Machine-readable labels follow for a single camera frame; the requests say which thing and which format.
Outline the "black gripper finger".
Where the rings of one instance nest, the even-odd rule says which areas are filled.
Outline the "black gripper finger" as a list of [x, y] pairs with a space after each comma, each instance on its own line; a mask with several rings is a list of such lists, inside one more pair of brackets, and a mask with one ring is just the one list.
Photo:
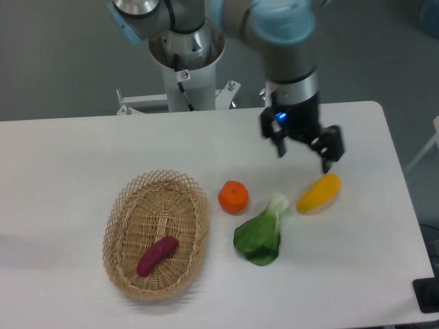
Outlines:
[[284, 138], [287, 136], [284, 129], [286, 120], [287, 114], [283, 111], [279, 112], [274, 106], [268, 106], [260, 114], [262, 136], [272, 141], [279, 158], [282, 158], [287, 151], [284, 143]]
[[321, 157], [322, 172], [328, 173], [333, 163], [345, 153], [342, 128], [339, 125], [322, 128], [319, 137], [312, 140], [309, 147]]

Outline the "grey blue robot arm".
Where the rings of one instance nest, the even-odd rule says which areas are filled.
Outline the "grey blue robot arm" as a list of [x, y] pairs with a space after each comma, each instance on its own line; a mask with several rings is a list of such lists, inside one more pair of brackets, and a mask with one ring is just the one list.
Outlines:
[[278, 155], [290, 138], [316, 152], [327, 173], [344, 154], [340, 127], [319, 122], [311, 1], [110, 1], [107, 8], [128, 42], [148, 43], [163, 70], [170, 112], [214, 109], [215, 66], [231, 37], [261, 56], [261, 133]]

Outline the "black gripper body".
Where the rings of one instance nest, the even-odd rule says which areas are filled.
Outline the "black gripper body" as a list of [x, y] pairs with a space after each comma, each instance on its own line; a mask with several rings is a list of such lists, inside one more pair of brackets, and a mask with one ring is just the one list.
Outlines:
[[297, 104], [282, 104], [277, 92], [271, 92], [271, 106], [279, 112], [287, 114], [284, 129], [287, 136], [295, 141], [310, 144], [312, 140], [319, 137], [321, 124], [319, 122], [319, 96], [316, 93], [308, 100]]

